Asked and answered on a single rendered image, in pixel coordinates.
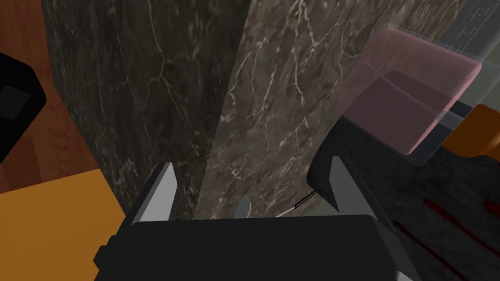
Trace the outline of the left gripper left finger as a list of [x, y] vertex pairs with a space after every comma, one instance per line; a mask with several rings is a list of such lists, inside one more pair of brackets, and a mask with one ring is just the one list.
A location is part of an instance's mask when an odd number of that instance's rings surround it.
[[158, 164], [127, 214], [126, 225], [169, 220], [177, 186], [172, 164]]

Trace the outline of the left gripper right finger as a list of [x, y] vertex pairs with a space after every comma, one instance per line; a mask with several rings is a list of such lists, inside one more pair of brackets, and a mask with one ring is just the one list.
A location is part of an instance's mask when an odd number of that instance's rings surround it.
[[369, 215], [383, 225], [390, 220], [347, 158], [335, 156], [330, 169], [330, 185], [336, 209], [341, 215]]

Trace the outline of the black slab with red stripes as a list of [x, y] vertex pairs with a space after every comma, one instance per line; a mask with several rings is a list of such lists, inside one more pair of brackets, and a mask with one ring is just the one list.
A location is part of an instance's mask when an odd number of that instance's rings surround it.
[[500, 163], [462, 158], [439, 148], [417, 167], [345, 120], [325, 137], [307, 183], [329, 187], [332, 157], [346, 156], [387, 217], [413, 235], [407, 244], [422, 281], [500, 281], [500, 257], [424, 203], [430, 200], [481, 241], [500, 251], [500, 218], [484, 201], [500, 205]]

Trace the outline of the yellow block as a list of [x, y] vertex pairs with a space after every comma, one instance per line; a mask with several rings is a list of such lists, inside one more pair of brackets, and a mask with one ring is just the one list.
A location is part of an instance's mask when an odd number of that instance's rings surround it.
[[0, 281], [94, 281], [124, 217], [98, 169], [0, 194]]

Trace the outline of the pink translucent box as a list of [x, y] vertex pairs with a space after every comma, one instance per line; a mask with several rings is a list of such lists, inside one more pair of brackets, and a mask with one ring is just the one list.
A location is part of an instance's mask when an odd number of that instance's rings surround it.
[[481, 68], [474, 58], [383, 27], [345, 80], [342, 117], [423, 166], [461, 122], [450, 110]]

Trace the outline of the orange block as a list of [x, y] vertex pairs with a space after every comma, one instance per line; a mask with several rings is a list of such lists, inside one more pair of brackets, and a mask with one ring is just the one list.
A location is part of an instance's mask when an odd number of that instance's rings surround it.
[[477, 105], [442, 147], [464, 158], [486, 155], [500, 162], [500, 112]]

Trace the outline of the black-handled knife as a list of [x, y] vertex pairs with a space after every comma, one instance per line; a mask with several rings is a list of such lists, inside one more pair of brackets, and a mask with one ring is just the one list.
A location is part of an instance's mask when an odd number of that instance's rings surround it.
[[315, 194], [317, 194], [314, 190], [312, 192], [310, 192], [306, 197], [302, 198], [300, 201], [298, 201], [296, 204], [293, 205], [293, 207], [291, 207], [290, 209], [286, 210], [285, 212], [275, 216], [276, 218], [278, 217], [283, 217], [285, 216], [286, 214], [288, 214], [289, 212], [297, 209], [298, 207], [300, 207], [301, 205], [303, 205], [305, 202], [307, 202], [310, 198], [312, 198]]

